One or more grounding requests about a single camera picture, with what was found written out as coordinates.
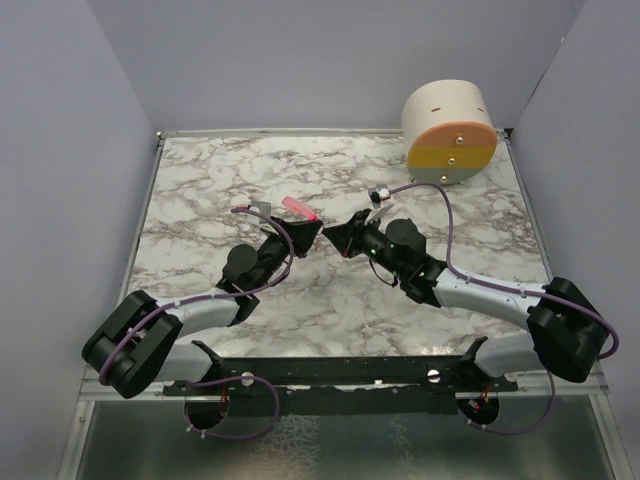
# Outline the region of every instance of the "lavender wall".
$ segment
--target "lavender wall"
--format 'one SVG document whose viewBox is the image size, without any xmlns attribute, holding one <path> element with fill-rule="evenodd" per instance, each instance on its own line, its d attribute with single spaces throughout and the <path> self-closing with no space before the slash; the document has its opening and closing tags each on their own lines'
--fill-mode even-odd
<svg viewBox="0 0 640 480">
<path fill-rule="evenodd" d="M 515 126 L 582 0 L 89 0 L 160 129 L 398 127 L 462 78 Z"/>
<path fill-rule="evenodd" d="M 603 362 L 640 474 L 640 3 L 588 0 L 518 124 L 513 145 L 554 274 L 618 329 Z"/>
<path fill-rule="evenodd" d="M 0 478 L 53 478 L 155 146 L 83 0 L 0 2 Z"/>
</svg>

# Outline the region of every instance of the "metal frame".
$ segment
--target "metal frame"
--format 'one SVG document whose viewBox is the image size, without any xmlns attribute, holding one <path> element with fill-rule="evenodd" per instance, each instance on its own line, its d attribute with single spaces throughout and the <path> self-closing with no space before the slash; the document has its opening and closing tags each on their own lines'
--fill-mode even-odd
<svg viewBox="0 0 640 480">
<path fill-rule="evenodd" d="M 80 401 L 76 405 L 71 432 L 69 433 L 67 445 L 65 446 L 62 456 L 62 462 L 60 463 L 60 469 L 58 470 L 58 480 L 69 480 L 78 476 L 84 444 L 87 440 L 89 427 L 91 425 L 93 407 L 93 402 Z"/>
<path fill-rule="evenodd" d="M 156 181 L 158 168 L 160 166 L 160 160 L 162 158 L 162 151 L 164 149 L 164 139 L 158 134 L 158 145 L 156 146 L 156 154 L 153 160 L 153 166 L 151 168 L 151 177 L 147 184 L 145 191 L 144 203 L 142 211 L 138 218 L 138 223 L 134 232 L 133 243 L 129 250 L 129 256 L 127 257 L 127 266 L 125 267 L 125 274 L 120 284 L 120 292 L 118 293 L 118 299 L 116 305 L 118 305 L 127 293 L 129 287 L 129 279 L 131 278 L 131 271 L 135 262 L 136 253 L 138 251 L 138 245 L 140 242 L 140 234 L 144 227 L 144 221 L 149 210 L 149 204 L 151 203 L 151 194 L 153 192 L 153 185 Z M 83 393 L 86 385 L 92 384 L 90 377 L 93 373 L 92 370 L 85 368 L 82 383 L 80 384 L 80 393 L 78 395 L 78 403 L 76 404 L 76 410 L 73 416 L 73 423 L 71 424 L 71 431 L 69 432 L 69 438 L 62 454 L 62 461 L 60 462 L 60 468 L 58 470 L 58 480 L 69 480 L 78 476 L 78 469 L 80 468 L 80 460 L 82 459 L 82 452 L 84 451 L 84 445 L 87 440 L 87 434 L 89 433 L 89 426 L 91 424 L 91 417 L 93 416 L 93 408 L 95 400 L 86 398 Z"/>
<path fill-rule="evenodd" d="M 547 255 L 548 249 L 542 233 L 542 229 L 538 218 L 532 208 L 531 201 L 522 181 L 518 165 L 514 159 L 511 143 L 508 135 L 503 130 L 496 130 L 500 138 L 502 138 L 506 144 L 507 151 L 513 168 L 515 170 L 518 185 L 524 198 L 527 212 L 531 219 L 536 241 L 538 243 L 542 261 L 545 267 L 545 271 L 549 278 L 551 278 L 551 266 L 549 264 L 549 258 Z M 361 136 L 361 135 L 376 135 L 380 137 L 393 137 L 402 133 L 399 129 L 307 129 L 307 128 L 258 128 L 258 129 L 240 129 L 240 130 L 196 130 L 196 131 L 167 131 L 158 132 L 158 147 L 156 156 L 152 168 L 151 178 L 147 186 L 145 194 L 145 202 L 138 219 L 138 224 L 135 231 L 135 237 L 131 246 L 131 250 L 127 259 L 127 266 L 125 275 L 123 277 L 122 284 L 120 286 L 120 292 L 118 295 L 118 303 L 122 301 L 126 295 L 129 280 L 135 257 L 139 245 L 140 235 L 144 227 L 147 211 L 151 202 L 151 195 L 153 192 L 153 186 L 155 184 L 157 171 L 160 166 L 160 160 L 162 158 L 162 151 L 167 138 L 184 138 L 184 137 L 266 137 L 271 135 L 280 136 Z M 549 384 L 547 375 L 544 372 L 529 372 L 521 374 L 517 377 L 519 384 L 519 390 L 517 392 L 503 392 L 500 396 L 540 396 L 546 395 L 549 391 Z M 152 384 L 143 394 L 136 397 L 135 400 L 178 400 L 184 401 L 185 397 L 168 397 L 163 395 L 164 385 Z M 594 415 L 602 435 L 603 443 L 609 457 L 614 475 L 616 479 L 627 480 L 633 479 L 633 472 L 627 458 L 622 439 L 617 430 L 615 418 L 611 407 L 609 405 L 608 387 L 604 379 L 604 374 L 599 363 L 596 363 L 594 370 L 589 375 L 587 381 L 583 384 L 573 384 L 565 382 L 561 379 L 556 380 L 556 391 L 558 395 L 589 395 L 591 405 L 593 407 Z M 458 393 L 457 397 L 465 397 L 469 394 Z M 219 396 L 190 396 L 187 398 L 189 401 L 216 401 L 220 400 Z M 82 386 L 80 389 L 78 404 L 74 414 L 74 420 L 71 428 L 71 432 L 64 450 L 60 470 L 58 472 L 58 480 L 68 480 L 76 478 L 78 469 L 80 467 L 80 461 L 84 450 L 84 445 L 89 432 L 89 426 L 91 423 L 91 417 L 93 414 L 94 402 L 96 401 L 122 401 L 122 398 L 110 387 L 103 387 L 99 384 L 97 374 L 93 370 L 86 369 L 85 375 L 82 380 Z"/>
<path fill-rule="evenodd" d="M 540 249 L 540 255 L 542 256 L 544 268 L 547 272 L 547 276 L 549 278 L 553 278 L 548 255 L 549 249 L 547 247 L 547 242 L 544 237 L 542 226 L 540 225 L 540 220 L 535 214 L 535 210 L 533 209 L 533 206 L 531 204 L 531 198 L 529 197 L 529 192 L 527 191 L 527 187 L 524 184 L 524 181 L 520 174 L 518 162 L 516 162 L 515 155 L 511 147 L 511 140 L 507 135 L 505 135 L 503 138 L 509 152 L 509 157 L 511 158 L 513 169 L 516 173 L 516 179 L 518 180 L 518 185 L 520 186 L 520 191 L 522 192 L 522 197 L 524 198 L 524 203 L 529 213 L 529 218 L 531 219 L 531 225 L 533 226 L 533 232 L 536 236 L 536 241 L 538 242 L 538 248 Z M 598 377 L 600 377 L 602 382 L 603 388 L 601 394 L 589 392 L 589 389 L 579 389 L 581 390 L 580 394 L 589 395 L 589 399 L 591 400 L 591 407 L 593 409 L 593 413 L 598 424 L 598 429 L 604 443 L 604 448 L 607 452 L 607 456 L 609 457 L 609 462 L 611 464 L 611 468 L 613 470 L 615 478 L 619 480 L 634 480 L 635 476 L 631 468 L 631 463 L 629 462 L 626 449 L 624 448 L 624 444 L 622 443 L 622 437 L 620 436 L 620 432 L 618 431 L 616 420 L 613 415 L 613 411 L 611 410 L 611 405 L 609 404 L 609 397 L 606 395 L 606 393 L 609 392 L 609 387 L 606 384 L 604 372 L 602 371 L 600 362 L 596 362 L 596 364 L 593 366 L 592 373 L 589 375 L 587 382 L 591 382 L 591 377 L 593 376 L 594 371 L 598 375 Z M 558 395 L 566 395 L 566 393 L 564 393 L 560 388 L 557 389 L 557 393 Z"/>
<path fill-rule="evenodd" d="M 596 417 L 596 423 L 598 424 L 614 477 L 620 480 L 634 480 L 635 476 L 633 475 L 631 462 L 629 462 L 627 450 L 622 443 L 622 437 L 611 410 L 609 397 L 606 395 L 590 395 L 589 400 L 591 400 L 591 407 Z"/>
</svg>

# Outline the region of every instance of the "yellow stripe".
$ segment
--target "yellow stripe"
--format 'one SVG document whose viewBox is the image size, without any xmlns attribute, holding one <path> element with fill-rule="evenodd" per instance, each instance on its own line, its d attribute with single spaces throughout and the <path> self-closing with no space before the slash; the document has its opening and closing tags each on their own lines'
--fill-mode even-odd
<svg viewBox="0 0 640 480">
<path fill-rule="evenodd" d="M 484 168 L 496 151 L 490 147 L 411 147 L 408 164 L 414 168 Z"/>
</svg>

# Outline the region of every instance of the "cable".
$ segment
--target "cable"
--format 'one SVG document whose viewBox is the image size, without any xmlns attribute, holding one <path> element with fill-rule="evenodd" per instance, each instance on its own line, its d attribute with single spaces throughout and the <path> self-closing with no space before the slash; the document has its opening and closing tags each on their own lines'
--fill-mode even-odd
<svg viewBox="0 0 640 480">
<path fill-rule="evenodd" d="M 276 423 L 278 422 L 278 418 L 280 418 L 280 397 L 278 395 L 278 391 L 276 390 L 276 387 L 274 387 L 272 383 L 270 383 L 268 380 L 265 380 L 262 377 L 251 377 L 251 376 L 243 377 L 239 375 L 237 377 L 222 378 L 220 380 L 212 380 L 210 382 L 189 383 L 189 386 L 194 388 L 214 387 L 216 385 L 223 385 L 230 382 L 236 382 L 238 380 L 255 380 L 257 382 L 263 383 L 264 385 L 267 386 L 267 388 L 269 388 L 269 390 L 271 390 L 271 393 L 273 393 L 273 399 L 275 401 L 275 408 L 273 409 L 273 417 L 271 417 L 269 424 L 266 427 L 264 427 L 262 430 L 258 430 L 255 433 L 249 433 L 246 435 L 227 435 L 224 433 L 216 433 L 216 432 L 211 432 L 209 430 L 201 430 L 194 427 L 193 424 L 191 423 L 191 419 L 189 418 L 189 413 L 185 408 L 184 418 L 187 421 L 187 424 L 189 425 L 189 428 L 187 429 L 187 431 L 195 430 L 201 435 L 206 435 L 208 437 L 214 437 L 214 438 L 223 438 L 225 440 L 252 440 L 254 438 L 258 438 L 264 435 L 273 427 L 275 427 Z"/>
<path fill-rule="evenodd" d="M 596 320 L 598 323 L 600 323 L 600 325 L 602 325 L 604 329 L 607 330 L 607 333 L 611 335 L 611 340 L 612 340 L 611 348 L 607 350 L 605 353 L 601 353 L 598 356 L 598 359 L 602 360 L 604 358 L 608 358 L 618 351 L 618 348 L 620 346 L 620 339 L 618 337 L 618 333 L 615 331 L 615 329 L 609 322 L 607 322 L 604 318 L 602 318 L 596 312 L 593 312 L 588 308 L 583 307 L 582 305 L 578 305 L 577 303 L 570 302 L 569 300 L 556 297 L 555 295 L 551 295 L 549 293 L 536 292 L 533 290 L 525 290 L 524 292 L 521 292 L 520 289 L 518 288 L 506 287 L 504 285 L 499 285 L 497 283 L 489 282 L 487 280 L 481 280 L 478 278 L 470 277 L 469 275 L 464 274 L 458 269 L 456 269 L 453 266 L 453 263 L 451 262 L 451 250 L 453 249 L 453 208 L 451 207 L 451 202 L 449 201 L 449 197 L 447 196 L 447 193 L 444 191 L 444 189 L 440 185 L 436 185 L 435 183 L 418 182 L 418 183 L 405 185 L 403 187 L 398 187 L 393 190 L 389 190 L 389 193 L 393 195 L 395 193 L 408 190 L 410 188 L 421 187 L 421 186 L 433 187 L 436 190 L 438 190 L 438 192 L 440 192 L 440 195 L 442 195 L 442 198 L 444 199 L 445 204 L 447 205 L 447 214 L 449 216 L 449 234 L 447 237 L 446 262 L 447 262 L 447 267 L 449 267 L 449 270 L 451 270 L 456 277 L 462 278 L 464 280 L 468 280 L 470 283 L 474 283 L 482 287 L 492 288 L 494 290 L 499 290 L 501 292 L 517 293 L 522 295 L 529 295 L 531 297 L 543 298 L 545 300 L 550 300 L 552 302 L 559 303 L 560 305 L 564 305 L 565 307 L 569 307 L 573 310 L 576 310 L 584 315 L 588 315 L 594 320 Z"/>
<path fill-rule="evenodd" d="M 162 313 L 162 312 L 164 312 L 166 310 L 169 310 L 171 308 L 175 308 L 175 307 L 177 307 L 179 305 L 189 305 L 191 303 L 202 302 L 202 301 L 205 301 L 205 300 L 215 300 L 215 299 L 219 299 L 219 298 L 222 298 L 222 299 L 224 299 L 224 298 L 236 298 L 236 297 L 244 297 L 244 296 L 248 296 L 248 295 L 253 295 L 253 294 L 256 294 L 258 292 L 262 292 L 263 290 L 266 290 L 267 288 L 273 287 L 274 285 L 277 285 L 282 280 L 284 280 L 287 277 L 287 275 L 289 275 L 289 271 L 291 270 L 291 266 L 293 265 L 293 259 L 295 258 L 295 250 L 293 248 L 293 240 L 291 239 L 289 234 L 286 232 L 286 230 L 284 228 L 282 228 L 282 226 L 280 226 L 277 222 L 272 220 L 271 217 L 269 217 L 267 215 L 264 215 L 264 214 L 262 214 L 260 212 L 254 212 L 253 210 L 249 210 L 248 208 L 245 208 L 245 207 L 233 208 L 231 210 L 231 213 L 246 213 L 248 215 L 253 215 L 254 217 L 258 217 L 258 218 L 266 221 L 280 235 L 282 235 L 282 237 L 287 242 L 287 246 L 289 247 L 289 261 L 287 262 L 287 265 L 284 268 L 284 270 L 282 270 L 282 272 L 280 272 L 280 274 L 276 278 L 274 278 L 273 280 L 268 281 L 267 283 L 265 283 L 261 287 L 254 288 L 252 290 L 247 290 L 246 292 L 219 293 L 219 294 L 216 294 L 216 295 L 211 295 L 211 294 L 196 295 L 196 296 L 193 296 L 193 297 L 185 298 L 185 299 L 180 300 L 180 301 L 170 302 L 170 303 L 166 303 L 164 305 L 159 306 L 158 308 L 156 308 L 155 310 L 153 310 L 152 312 L 147 314 L 144 318 L 142 318 L 142 320 L 140 320 L 124 336 L 124 338 L 118 343 L 118 345 L 116 345 L 116 347 L 113 349 L 111 354 L 107 357 L 105 362 L 102 364 L 102 368 L 100 369 L 99 379 L 100 379 L 100 383 L 102 385 L 108 385 L 107 374 L 109 373 L 109 370 L 113 366 L 113 362 L 115 361 L 115 358 L 118 356 L 118 354 L 124 349 L 124 347 L 127 345 L 127 343 L 129 343 L 131 341 L 131 339 L 136 335 L 136 333 L 138 333 L 140 330 L 142 330 L 146 324 L 148 324 L 151 320 L 153 320 L 155 317 L 157 317 L 160 313 Z"/>
<path fill-rule="evenodd" d="M 521 428 L 520 430 L 501 430 L 498 428 L 487 427 L 486 425 L 480 425 L 479 423 L 474 422 L 470 418 L 468 418 L 460 409 L 458 409 L 458 413 L 465 418 L 465 422 L 471 425 L 478 430 L 482 430 L 483 432 L 495 433 L 496 435 L 522 435 L 524 433 L 530 433 L 541 427 L 553 414 L 556 408 L 557 396 L 556 396 L 556 384 L 553 381 L 553 375 L 551 372 L 547 372 L 549 376 L 549 385 L 551 386 L 551 396 L 549 398 L 549 406 L 547 407 L 547 411 L 536 421 L 532 423 L 528 427 Z"/>
</svg>

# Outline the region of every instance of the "pink object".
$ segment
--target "pink object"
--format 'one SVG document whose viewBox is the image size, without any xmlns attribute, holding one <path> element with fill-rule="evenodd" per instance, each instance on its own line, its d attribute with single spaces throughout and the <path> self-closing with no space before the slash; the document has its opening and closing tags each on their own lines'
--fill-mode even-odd
<svg viewBox="0 0 640 480">
<path fill-rule="evenodd" d="M 282 200 L 282 205 L 284 205 L 284 207 L 291 212 L 304 215 L 312 222 L 318 219 L 318 216 L 313 212 L 313 210 L 307 207 L 300 200 L 296 200 L 293 197 L 284 197 L 284 199 Z"/>
</svg>

